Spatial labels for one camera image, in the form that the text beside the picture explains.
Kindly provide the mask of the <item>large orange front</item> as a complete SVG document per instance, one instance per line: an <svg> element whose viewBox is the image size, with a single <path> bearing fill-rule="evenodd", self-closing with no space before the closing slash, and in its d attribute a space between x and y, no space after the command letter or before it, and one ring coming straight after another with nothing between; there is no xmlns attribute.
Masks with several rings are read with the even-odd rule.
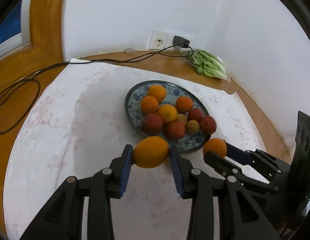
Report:
<svg viewBox="0 0 310 240"><path fill-rule="evenodd" d="M203 154L206 154L207 152L213 153L220 158L224 158L227 155L227 145L222 139L210 139L203 146Z"/></svg>

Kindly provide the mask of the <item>red apple back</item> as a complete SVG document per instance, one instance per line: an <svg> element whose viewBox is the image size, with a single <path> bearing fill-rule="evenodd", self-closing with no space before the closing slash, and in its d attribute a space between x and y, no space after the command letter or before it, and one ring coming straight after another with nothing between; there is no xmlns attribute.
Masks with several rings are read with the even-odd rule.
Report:
<svg viewBox="0 0 310 240"><path fill-rule="evenodd" d="M201 111L200 108L193 108L188 112L188 121L190 120L196 120L197 122L201 122L201 120L204 118L203 111Z"/></svg>

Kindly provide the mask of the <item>dark red apple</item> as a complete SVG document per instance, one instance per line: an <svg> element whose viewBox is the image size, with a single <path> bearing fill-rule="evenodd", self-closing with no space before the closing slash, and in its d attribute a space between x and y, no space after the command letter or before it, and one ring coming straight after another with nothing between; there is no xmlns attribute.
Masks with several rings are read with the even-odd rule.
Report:
<svg viewBox="0 0 310 240"><path fill-rule="evenodd" d="M171 122L164 127L163 133L166 139L177 141L179 139L184 138L185 125L180 121Z"/></svg>

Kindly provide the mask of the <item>green-brown fruit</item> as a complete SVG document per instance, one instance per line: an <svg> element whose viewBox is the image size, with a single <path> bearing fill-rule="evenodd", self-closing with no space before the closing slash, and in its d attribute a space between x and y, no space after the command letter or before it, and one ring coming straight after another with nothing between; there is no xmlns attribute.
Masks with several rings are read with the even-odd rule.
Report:
<svg viewBox="0 0 310 240"><path fill-rule="evenodd" d="M185 114L179 113L177 114L176 122L181 122L185 126L188 122L188 118Z"/></svg>
<svg viewBox="0 0 310 240"><path fill-rule="evenodd" d="M189 120L185 126L188 135L194 135L199 131L199 123L196 120Z"/></svg>

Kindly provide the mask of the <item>red apple front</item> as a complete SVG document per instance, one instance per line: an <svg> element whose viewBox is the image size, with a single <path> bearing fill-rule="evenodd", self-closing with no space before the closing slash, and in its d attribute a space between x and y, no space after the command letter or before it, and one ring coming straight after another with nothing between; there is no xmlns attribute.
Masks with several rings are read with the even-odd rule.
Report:
<svg viewBox="0 0 310 240"><path fill-rule="evenodd" d="M150 113L144 118L140 129L146 134L153 135L160 133L163 130L163 126L164 123L161 117L156 114Z"/></svg>

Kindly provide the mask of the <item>blue white patterned plate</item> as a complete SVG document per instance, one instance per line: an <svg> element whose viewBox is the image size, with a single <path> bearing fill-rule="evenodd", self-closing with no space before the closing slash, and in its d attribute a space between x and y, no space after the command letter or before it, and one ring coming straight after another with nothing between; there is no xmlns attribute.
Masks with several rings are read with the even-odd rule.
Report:
<svg viewBox="0 0 310 240"><path fill-rule="evenodd" d="M194 94L166 81L145 81L131 88L125 112L143 137L160 136L182 153L200 150L217 130L216 121Z"/></svg>

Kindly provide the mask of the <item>white floral table mat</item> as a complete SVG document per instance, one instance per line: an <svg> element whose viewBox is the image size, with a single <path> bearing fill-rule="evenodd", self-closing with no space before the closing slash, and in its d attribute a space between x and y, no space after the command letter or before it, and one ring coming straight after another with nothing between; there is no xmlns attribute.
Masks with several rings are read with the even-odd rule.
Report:
<svg viewBox="0 0 310 240"><path fill-rule="evenodd" d="M242 150L264 149L237 94L146 70L74 61L44 90L14 142L3 191L9 239L21 237L67 177L91 177L125 145L141 141L124 104L128 91L146 80L192 92L216 120L215 137ZM168 162L153 169L132 167L124 196L111 205L116 239L186 238L191 200L179 197Z"/></svg>

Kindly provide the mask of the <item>bagged green lettuce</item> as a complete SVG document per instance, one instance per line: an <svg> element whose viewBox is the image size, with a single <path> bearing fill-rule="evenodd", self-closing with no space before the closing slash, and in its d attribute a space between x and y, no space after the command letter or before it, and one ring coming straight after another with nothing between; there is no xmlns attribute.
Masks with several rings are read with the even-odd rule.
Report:
<svg viewBox="0 0 310 240"><path fill-rule="evenodd" d="M226 71L226 64L218 56L199 49L187 51L184 53L184 56L186 61L195 68L199 75L230 82Z"/></svg>

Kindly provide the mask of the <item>black power adapter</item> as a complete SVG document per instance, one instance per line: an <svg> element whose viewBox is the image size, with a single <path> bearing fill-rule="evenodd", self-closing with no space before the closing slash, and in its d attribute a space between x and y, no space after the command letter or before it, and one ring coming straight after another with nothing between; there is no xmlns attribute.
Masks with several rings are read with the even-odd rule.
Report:
<svg viewBox="0 0 310 240"><path fill-rule="evenodd" d="M180 48L189 48L190 41L184 37L175 35L173 37L172 45Z"/></svg>

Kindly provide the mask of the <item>white power outlet plate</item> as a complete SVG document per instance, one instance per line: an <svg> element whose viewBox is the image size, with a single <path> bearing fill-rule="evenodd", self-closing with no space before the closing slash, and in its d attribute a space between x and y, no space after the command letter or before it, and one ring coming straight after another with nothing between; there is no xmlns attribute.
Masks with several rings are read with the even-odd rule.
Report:
<svg viewBox="0 0 310 240"><path fill-rule="evenodd" d="M185 51L189 49L191 39L190 37L181 36L177 34L170 34L167 38L165 47L172 51Z"/></svg>

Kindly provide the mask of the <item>small grey plastic block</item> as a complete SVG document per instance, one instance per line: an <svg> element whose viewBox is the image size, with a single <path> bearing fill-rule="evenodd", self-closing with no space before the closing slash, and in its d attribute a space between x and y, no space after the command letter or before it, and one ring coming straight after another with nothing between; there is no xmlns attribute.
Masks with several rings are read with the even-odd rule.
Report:
<svg viewBox="0 0 310 240"><path fill-rule="evenodd" d="M134 54L134 53L135 53L135 50L134 50L133 48L126 48L126 49L124 50L124 52L125 52L126 54Z"/></svg>

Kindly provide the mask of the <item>white wall socket plate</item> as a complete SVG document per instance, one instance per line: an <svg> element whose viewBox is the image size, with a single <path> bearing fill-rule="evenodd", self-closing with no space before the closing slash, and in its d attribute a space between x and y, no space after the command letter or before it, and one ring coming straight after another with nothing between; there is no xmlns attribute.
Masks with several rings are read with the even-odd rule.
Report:
<svg viewBox="0 0 310 240"><path fill-rule="evenodd" d="M148 46L149 50L162 50L166 47L167 39L169 37L168 33L163 31L154 30L150 39Z"/></svg>

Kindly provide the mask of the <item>wooden window frame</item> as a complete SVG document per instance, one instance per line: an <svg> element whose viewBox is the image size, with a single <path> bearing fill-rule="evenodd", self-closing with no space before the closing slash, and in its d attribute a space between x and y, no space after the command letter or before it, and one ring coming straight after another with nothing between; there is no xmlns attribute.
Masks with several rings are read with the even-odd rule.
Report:
<svg viewBox="0 0 310 240"><path fill-rule="evenodd" d="M63 0L30 1L30 42L0 57L0 90L63 61L62 7Z"/></svg>

